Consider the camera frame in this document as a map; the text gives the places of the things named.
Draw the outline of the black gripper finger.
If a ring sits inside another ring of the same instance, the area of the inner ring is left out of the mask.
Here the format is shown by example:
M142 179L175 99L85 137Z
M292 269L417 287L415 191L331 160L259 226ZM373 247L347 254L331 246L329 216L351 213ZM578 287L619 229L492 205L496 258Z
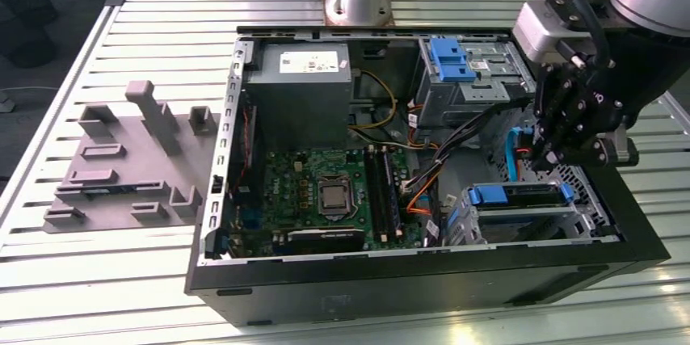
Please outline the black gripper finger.
M576 76L572 65L544 64L539 69L534 101L532 170L552 170L563 161L566 150L572 148L574 127L586 108Z
M538 169L559 165L607 166L619 162L615 129L592 118L538 120Z

